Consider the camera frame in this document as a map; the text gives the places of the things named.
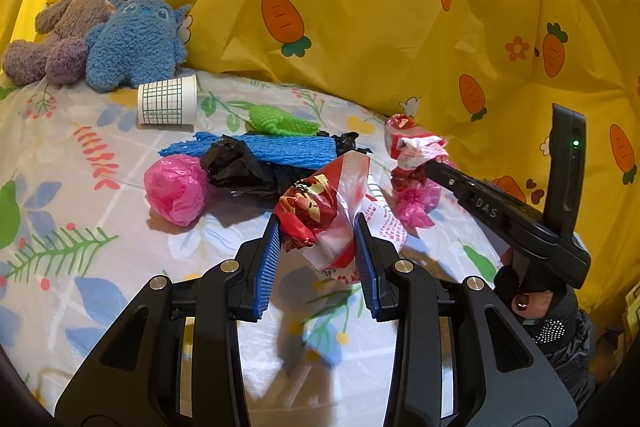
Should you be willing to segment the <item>person right hand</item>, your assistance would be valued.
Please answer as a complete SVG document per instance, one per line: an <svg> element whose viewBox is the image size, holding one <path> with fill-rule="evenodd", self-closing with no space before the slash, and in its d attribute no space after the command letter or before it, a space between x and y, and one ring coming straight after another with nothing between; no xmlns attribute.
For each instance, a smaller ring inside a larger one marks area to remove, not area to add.
<svg viewBox="0 0 640 427"><path fill-rule="evenodd" d="M495 278L495 292L513 313L524 320L541 320L565 297L566 285L543 277L541 282L527 283L522 288L515 260L525 258L515 254L512 247L501 256L502 267Z"/></svg>

